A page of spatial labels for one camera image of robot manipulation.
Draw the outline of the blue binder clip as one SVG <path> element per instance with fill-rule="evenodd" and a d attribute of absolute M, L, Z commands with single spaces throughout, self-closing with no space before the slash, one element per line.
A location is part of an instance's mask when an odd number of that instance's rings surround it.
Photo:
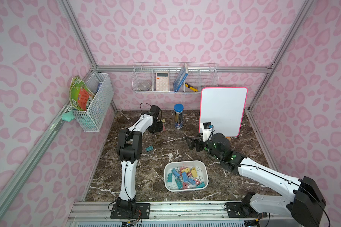
<path fill-rule="evenodd" d="M 174 174 L 175 177 L 177 177 L 177 178 L 180 177 L 180 174 L 176 169 L 173 169 L 171 172 Z"/>
<path fill-rule="evenodd" d="M 196 184 L 196 181 L 193 178 L 188 178 L 188 182 L 192 185 Z"/>

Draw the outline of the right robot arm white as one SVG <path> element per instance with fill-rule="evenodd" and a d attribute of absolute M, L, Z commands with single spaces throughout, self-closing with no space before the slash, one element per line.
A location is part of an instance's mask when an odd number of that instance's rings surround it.
<path fill-rule="evenodd" d="M 325 215 L 326 200 L 315 180 L 288 176 L 263 166 L 231 149 L 230 141 L 221 133 L 185 137 L 189 149 L 205 151 L 220 162 L 222 168 L 255 180 L 276 191 L 277 196 L 248 193 L 243 204 L 257 213 L 273 213 L 292 217 L 304 227 L 318 227 Z"/>

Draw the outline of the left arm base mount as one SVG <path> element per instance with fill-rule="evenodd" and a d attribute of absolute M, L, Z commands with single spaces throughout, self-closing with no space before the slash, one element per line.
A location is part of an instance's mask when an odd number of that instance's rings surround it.
<path fill-rule="evenodd" d="M 111 219 L 149 219 L 150 203 L 135 203 L 130 201 L 120 201 L 114 208 L 110 209 Z"/>

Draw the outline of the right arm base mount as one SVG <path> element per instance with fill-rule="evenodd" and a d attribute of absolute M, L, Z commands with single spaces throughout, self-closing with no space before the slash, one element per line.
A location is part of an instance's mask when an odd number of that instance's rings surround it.
<path fill-rule="evenodd" d="M 266 218 L 267 213 L 257 213 L 249 204 L 243 202 L 227 202 L 223 208 L 229 218 Z"/>

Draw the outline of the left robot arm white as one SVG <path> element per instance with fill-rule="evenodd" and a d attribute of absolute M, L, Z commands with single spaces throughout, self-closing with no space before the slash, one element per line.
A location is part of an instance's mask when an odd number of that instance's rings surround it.
<path fill-rule="evenodd" d="M 150 110 L 142 113 L 132 126 L 119 132 L 117 154 L 122 167 L 120 201 L 135 200 L 135 175 L 143 151 L 142 136 L 146 131 L 163 131 L 163 122 L 159 118 L 161 116 L 163 113 L 160 107 L 151 105 Z"/>

